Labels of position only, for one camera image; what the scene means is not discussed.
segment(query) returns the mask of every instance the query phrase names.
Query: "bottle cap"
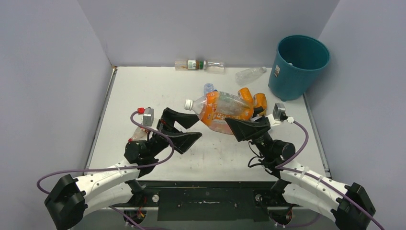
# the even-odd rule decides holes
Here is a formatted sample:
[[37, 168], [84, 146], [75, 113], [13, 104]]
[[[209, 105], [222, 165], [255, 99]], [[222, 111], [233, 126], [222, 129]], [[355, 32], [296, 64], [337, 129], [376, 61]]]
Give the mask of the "bottle cap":
[[193, 100], [190, 100], [190, 99], [186, 100], [185, 109], [192, 110], [192, 106], [193, 106]]

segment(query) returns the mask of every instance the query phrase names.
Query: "gray floor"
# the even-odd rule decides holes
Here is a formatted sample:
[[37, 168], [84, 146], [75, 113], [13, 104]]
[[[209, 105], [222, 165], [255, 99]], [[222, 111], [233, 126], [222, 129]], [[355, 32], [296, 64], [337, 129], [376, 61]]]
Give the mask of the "gray floor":
[[[316, 216], [313, 211], [299, 209], [293, 210], [292, 224], [307, 223]], [[272, 222], [253, 222], [252, 220], [237, 221], [156, 221], [157, 211], [148, 211], [147, 218], [142, 223], [146, 227], [161, 227], [169, 230], [228, 230], [228, 229], [250, 229], [250, 230], [271, 230], [275, 228]], [[73, 230], [128, 230], [124, 226], [123, 217], [112, 210], [99, 210], [86, 216]], [[337, 230], [335, 224], [322, 217], [315, 224], [306, 228], [295, 228], [297, 230]]]

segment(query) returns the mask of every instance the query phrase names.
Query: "white table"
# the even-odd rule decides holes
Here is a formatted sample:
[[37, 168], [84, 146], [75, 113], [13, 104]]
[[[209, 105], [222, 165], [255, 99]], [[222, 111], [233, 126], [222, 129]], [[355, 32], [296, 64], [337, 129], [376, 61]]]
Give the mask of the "white table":
[[[110, 97], [106, 101], [104, 116], [101, 117], [100, 130], [96, 134], [94, 148], [90, 153], [88, 167], [104, 168], [115, 164], [124, 156], [124, 147], [132, 136], [136, 126], [130, 121], [130, 114], [139, 107], [152, 107], [155, 118], [169, 107], [182, 113], [191, 113], [184, 109], [186, 99], [197, 99], [203, 95], [206, 83], [214, 84], [219, 91], [237, 95], [241, 88], [235, 82], [235, 73], [246, 68], [227, 68], [225, 75], [209, 74], [199, 71], [175, 71], [167, 67], [118, 67], [113, 78]], [[247, 85], [251, 94], [262, 92], [268, 101], [268, 114], [275, 103], [281, 100], [268, 88], [270, 69], [259, 79]], [[309, 142], [297, 160], [312, 170], [325, 175], [316, 136], [303, 97], [295, 101], [284, 102], [286, 113], [305, 126], [309, 132]], [[141, 115], [135, 119], [141, 122]], [[179, 130], [185, 131], [177, 124]], [[253, 153], [248, 142], [237, 142], [232, 135], [211, 131], [202, 122], [198, 122], [190, 131], [198, 131], [203, 136], [183, 155], [175, 152], [166, 163], [157, 166], [142, 180], [172, 181], [275, 181], [261, 167], [248, 168], [247, 163]], [[272, 129], [271, 137], [291, 142], [298, 149], [305, 135], [292, 124], [282, 124]], [[162, 151], [157, 158], [168, 156], [170, 148]]]

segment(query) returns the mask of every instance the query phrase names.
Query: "teal trash bin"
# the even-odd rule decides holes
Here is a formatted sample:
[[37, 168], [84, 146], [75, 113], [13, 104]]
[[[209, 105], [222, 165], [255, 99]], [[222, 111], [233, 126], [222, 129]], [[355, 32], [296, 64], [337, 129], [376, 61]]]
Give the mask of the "teal trash bin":
[[330, 61], [330, 53], [320, 41], [293, 35], [277, 47], [269, 77], [269, 88], [282, 101], [299, 98]]

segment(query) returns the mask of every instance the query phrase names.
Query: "bolt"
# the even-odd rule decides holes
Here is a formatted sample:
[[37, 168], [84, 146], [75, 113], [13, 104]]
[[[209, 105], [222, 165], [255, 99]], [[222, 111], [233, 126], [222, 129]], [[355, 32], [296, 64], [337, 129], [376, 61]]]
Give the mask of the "bolt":
[[154, 203], [158, 202], [158, 201], [159, 201], [159, 196], [158, 196], [158, 195], [153, 195], [153, 196], [152, 196], [152, 201], [153, 201]]
[[261, 199], [262, 199], [262, 196], [261, 196], [261, 194], [257, 194], [256, 196], [255, 196], [255, 200], [256, 201], [261, 201]]

